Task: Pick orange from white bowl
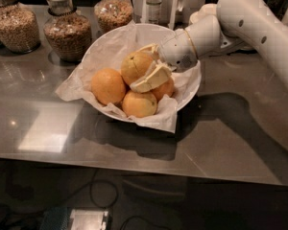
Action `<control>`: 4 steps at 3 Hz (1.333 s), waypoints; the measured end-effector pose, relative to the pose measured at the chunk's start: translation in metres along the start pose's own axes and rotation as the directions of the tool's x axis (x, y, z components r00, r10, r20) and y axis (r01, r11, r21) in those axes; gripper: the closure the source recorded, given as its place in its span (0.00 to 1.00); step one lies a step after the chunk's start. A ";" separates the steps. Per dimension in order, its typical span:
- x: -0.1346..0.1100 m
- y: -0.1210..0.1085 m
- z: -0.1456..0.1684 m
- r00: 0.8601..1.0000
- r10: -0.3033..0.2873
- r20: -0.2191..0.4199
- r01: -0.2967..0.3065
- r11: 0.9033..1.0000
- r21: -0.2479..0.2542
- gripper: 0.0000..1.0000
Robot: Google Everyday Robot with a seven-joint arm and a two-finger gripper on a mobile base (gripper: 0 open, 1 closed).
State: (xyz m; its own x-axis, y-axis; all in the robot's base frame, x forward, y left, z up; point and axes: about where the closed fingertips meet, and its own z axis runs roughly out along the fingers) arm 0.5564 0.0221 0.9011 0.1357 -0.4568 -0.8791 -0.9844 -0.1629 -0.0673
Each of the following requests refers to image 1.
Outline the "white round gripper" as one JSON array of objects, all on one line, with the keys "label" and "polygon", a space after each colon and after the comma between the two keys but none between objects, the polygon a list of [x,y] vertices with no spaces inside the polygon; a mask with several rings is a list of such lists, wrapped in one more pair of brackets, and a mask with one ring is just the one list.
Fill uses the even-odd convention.
[{"label": "white round gripper", "polygon": [[[173,31],[165,36],[159,46],[156,43],[147,44],[138,49],[138,52],[148,54],[154,60],[158,60],[160,57],[176,72],[187,71],[198,63],[195,46],[188,32],[183,29]],[[160,60],[154,61],[145,75],[130,85],[131,90],[145,93],[167,82],[172,71],[166,63]]]}]

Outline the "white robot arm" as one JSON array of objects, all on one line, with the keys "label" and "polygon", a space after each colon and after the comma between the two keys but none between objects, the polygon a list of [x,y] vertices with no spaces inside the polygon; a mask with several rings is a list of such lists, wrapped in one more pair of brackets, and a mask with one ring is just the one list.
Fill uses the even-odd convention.
[{"label": "white robot arm", "polygon": [[173,71],[184,72],[202,58],[226,54],[245,44],[261,55],[288,90],[288,27],[263,0],[219,0],[214,14],[152,44],[159,60],[131,89],[150,91],[165,83]]}]

